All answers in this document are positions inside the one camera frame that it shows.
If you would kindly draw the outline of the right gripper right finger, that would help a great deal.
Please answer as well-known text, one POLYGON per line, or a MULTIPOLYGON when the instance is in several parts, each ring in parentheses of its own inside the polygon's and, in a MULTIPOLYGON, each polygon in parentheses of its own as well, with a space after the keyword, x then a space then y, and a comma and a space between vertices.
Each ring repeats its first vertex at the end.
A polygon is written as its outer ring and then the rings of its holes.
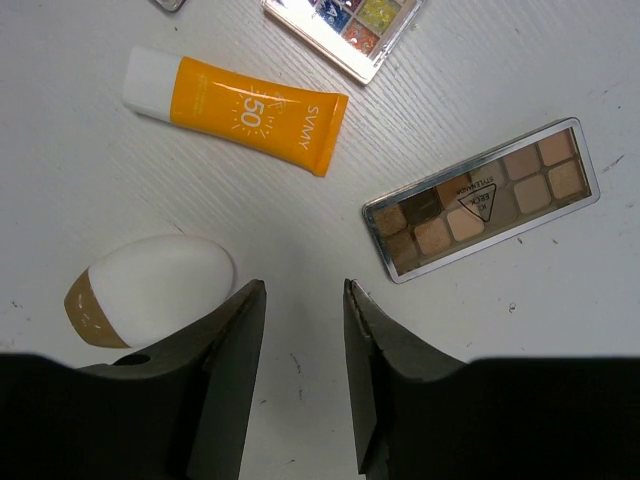
POLYGON ((368 479, 497 479, 499 365, 462 362, 343 291, 356 463, 368 479))

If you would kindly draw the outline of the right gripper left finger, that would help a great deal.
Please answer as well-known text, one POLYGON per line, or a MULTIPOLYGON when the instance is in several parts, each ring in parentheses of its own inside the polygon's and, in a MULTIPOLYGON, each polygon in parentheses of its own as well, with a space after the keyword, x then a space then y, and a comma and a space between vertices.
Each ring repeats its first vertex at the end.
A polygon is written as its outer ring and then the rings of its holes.
POLYGON ((252 280, 195 323, 89 380, 90 479, 236 479, 266 317, 252 280))

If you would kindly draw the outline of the nude tan eyeshadow palette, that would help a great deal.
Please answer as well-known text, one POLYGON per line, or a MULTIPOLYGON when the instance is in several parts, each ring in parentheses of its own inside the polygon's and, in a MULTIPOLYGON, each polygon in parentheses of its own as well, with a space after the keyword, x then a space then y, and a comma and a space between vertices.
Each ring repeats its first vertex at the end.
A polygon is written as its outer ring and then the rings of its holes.
POLYGON ((597 202, 581 122, 556 120, 363 206, 401 284, 597 202))

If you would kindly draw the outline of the orange sunscreen tube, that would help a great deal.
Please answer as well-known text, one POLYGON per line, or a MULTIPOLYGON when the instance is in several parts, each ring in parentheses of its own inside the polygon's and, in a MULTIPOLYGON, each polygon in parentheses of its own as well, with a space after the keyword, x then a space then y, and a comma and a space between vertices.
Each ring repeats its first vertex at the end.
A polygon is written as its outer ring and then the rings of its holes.
POLYGON ((123 103, 135 113, 236 142, 326 175, 349 97, 241 75, 136 46, 123 103))

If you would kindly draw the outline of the colourful square eyeshadow palette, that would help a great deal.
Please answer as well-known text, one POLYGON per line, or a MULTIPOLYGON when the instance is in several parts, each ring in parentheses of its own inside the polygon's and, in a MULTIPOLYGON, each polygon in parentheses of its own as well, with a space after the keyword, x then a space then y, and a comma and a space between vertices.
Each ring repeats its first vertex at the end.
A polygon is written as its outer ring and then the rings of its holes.
POLYGON ((263 10, 367 85, 423 3, 418 0, 264 0, 263 10))

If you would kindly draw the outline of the long brown eyeshadow palette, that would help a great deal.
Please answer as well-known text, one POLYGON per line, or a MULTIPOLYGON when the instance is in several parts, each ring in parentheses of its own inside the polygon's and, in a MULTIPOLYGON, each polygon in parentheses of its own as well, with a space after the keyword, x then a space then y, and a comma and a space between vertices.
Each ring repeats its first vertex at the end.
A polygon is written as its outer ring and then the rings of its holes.
POLYGON ((186 0, 151 0, 151 2, 164 12, 173 14, 182 8, 186 0))

